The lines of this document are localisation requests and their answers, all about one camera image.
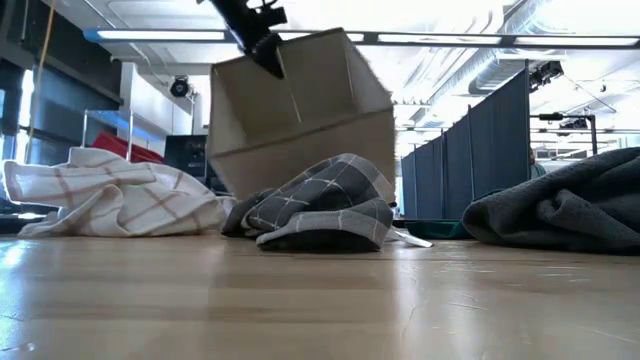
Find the grey towel with white checks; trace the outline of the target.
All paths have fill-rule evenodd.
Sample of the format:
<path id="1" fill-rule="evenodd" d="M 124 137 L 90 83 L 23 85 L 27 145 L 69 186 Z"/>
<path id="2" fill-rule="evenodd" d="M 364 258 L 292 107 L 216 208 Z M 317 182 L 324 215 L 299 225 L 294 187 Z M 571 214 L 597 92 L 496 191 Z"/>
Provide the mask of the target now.
<path id="1" fill-rule="evenodd" d="M 278 252 L 367 253 L 387 241 L 430 248 L 431 242 L 392 225 L 393 202 L 394 186 L 385 176 L 369 160 L 346 153 L 236 204 L 222 234 Z"/>

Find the white towel with red checks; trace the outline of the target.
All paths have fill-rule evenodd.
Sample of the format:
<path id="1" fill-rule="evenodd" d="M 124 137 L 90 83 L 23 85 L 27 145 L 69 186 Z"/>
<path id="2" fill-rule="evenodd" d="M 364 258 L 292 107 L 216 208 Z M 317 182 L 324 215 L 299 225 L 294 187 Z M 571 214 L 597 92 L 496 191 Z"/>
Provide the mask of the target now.
<path id="1" fill-rule="evenodd" d="M 97 148 L 73 147 L 55 166 L 3 163 L 12 202 L 58 210 L 25 225 L 23 237 L 155 237 L 222 227 L 238 200 L 157 163 L 131 163 Z"/>

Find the person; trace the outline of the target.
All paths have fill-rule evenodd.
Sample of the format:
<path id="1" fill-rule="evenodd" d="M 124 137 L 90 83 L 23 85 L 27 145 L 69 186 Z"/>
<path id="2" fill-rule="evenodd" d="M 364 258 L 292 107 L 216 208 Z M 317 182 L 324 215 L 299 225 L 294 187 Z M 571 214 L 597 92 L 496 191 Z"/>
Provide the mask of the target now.
<path id="1" fill-rule="evenodd" d="M 532 148 L 529 149 L 529 165 L 531 179 L 536 179 L 546 174 L 545 168 L 536 161 L 535 154 Z"/>

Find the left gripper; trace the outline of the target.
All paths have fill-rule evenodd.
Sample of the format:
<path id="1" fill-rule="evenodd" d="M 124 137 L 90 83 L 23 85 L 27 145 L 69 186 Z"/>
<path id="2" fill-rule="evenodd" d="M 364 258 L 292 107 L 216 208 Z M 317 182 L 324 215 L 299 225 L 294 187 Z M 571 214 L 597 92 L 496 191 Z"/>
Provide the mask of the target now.
<path id="1" fill-rule="evenodd" d="M 278 0 L 261 0 L 257 7 L 247 5 L 249 0 L 209 0 L 225 22 L 229 32 L 241 50 L 251 50 L 253 61 L 278 79 L 284 71 L 278 56 L 281 38 L 271 33 L 270 27 L 278 10 L 273 5 Z"/>

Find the black metal stand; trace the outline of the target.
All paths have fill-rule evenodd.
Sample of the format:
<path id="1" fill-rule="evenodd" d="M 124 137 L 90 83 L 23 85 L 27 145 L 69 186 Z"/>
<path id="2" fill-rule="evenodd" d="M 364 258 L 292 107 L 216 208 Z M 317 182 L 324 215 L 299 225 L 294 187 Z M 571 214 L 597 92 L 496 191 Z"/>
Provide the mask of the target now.
<path id="1" fill-rule="evenodd" d="M 537 119 L 550 124 L 557 123 L 557 128 L 538 128 L 535 132 L 552 133 L 558 136 L 569 136 L 572 134 L 589 134 L 592 153 L 598 153 L 596 116 L 593 114 L 576 115 L 563 114 L 560 112 L 531 114 L 530 119 Z"/>

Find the black overhead light bar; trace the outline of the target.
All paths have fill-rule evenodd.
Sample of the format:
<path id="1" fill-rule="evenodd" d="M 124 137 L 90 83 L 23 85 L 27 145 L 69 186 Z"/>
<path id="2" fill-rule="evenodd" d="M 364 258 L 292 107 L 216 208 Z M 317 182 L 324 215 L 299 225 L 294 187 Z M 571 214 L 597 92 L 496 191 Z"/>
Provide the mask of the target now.
<path id="1" fill-rule="evenodd" d="M 226 30 L 86 29 L 94 43 L 234 43 Z M 640 50 L 640 35 L 456 34 L 348 31 L 357 45 L 492 49 Z"/>

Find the plain grey towel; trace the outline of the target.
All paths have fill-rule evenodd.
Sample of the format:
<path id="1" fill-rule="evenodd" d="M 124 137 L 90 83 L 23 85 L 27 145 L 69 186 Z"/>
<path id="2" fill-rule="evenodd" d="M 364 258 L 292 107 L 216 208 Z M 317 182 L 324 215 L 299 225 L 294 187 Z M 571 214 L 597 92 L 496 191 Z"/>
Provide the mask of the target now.
<path id="1" fill-rule="evenodd" d="M 480 242 L 640 255 L 640 147 L 604 152 L 472 202 Z"/>

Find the cardboard box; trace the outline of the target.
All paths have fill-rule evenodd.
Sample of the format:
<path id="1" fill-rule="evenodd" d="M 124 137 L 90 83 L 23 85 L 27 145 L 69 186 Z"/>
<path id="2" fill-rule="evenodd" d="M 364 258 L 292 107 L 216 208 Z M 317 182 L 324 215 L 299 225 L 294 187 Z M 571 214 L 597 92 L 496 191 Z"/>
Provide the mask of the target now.
<path id="1" fill-rule="evenodd" d="M 395 178 L 391 96 L 341 28 L 281 43 L 283 78 L 247 57 L 212 66 L 208 160 L 238 199 L 351 153 Z"/>

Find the dark grey room divider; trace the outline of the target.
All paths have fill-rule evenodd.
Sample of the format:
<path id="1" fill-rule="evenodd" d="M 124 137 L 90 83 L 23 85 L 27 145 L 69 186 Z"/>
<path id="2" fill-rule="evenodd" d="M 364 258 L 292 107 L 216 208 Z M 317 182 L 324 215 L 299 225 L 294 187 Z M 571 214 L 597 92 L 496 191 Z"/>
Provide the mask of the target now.
<path id="1" fill-rule="evenodd" d="M 459 220 L 476 199 L 529 180 L 529 74 L 522 70 L 401 160 L 408 220 Z"/>

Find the black monitor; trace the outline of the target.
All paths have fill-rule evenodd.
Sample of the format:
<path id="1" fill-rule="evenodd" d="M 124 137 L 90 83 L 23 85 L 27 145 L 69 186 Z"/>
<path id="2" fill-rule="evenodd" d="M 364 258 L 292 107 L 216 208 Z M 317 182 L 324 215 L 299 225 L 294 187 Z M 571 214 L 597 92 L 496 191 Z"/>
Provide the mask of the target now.
<path id="1" fill-rule="evenodd" d="M 191 175 L 204 185 L 208 184 L 205 135 L 167 136 L 163 158 L 165 165 Z"/>

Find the black equipment on pole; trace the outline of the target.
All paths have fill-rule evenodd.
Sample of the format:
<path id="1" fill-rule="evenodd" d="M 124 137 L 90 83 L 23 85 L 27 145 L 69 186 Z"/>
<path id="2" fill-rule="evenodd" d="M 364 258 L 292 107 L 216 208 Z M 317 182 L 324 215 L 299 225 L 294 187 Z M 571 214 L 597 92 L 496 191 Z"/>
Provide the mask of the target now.
<path id="1" fill-rule="evenodd" d="M 529 73 L 529 92 L 533 93 L 564 75 L 560 61 L 549 61 Z"/>

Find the metal shelf rack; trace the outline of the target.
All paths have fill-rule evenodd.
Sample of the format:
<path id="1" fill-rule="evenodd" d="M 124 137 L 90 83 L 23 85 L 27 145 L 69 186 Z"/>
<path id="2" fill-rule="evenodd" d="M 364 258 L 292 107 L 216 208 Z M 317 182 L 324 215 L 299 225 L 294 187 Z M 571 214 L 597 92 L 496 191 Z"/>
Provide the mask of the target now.
<path id="1" fill-rule="evenodd" d="M 129 145 L 138 145 L 148 150 L 154 151 L 163 157 L 164 144 L 166 137 L 169 135 L 167 131 L 161 127 L 147 121 L 141 115 L 129 110 L 84 110 L 83 129 L 82 129 L 82 147 L 89 145 L 101 133 L 101 130 L 95 139 L 87 142 L 88 126 L 91 123 L 99 123 L 116 130 L 115 135 L 123 140 L 127 140 Z M 129 161 L 131 149 L 128 149 L 127 157 Z"/>

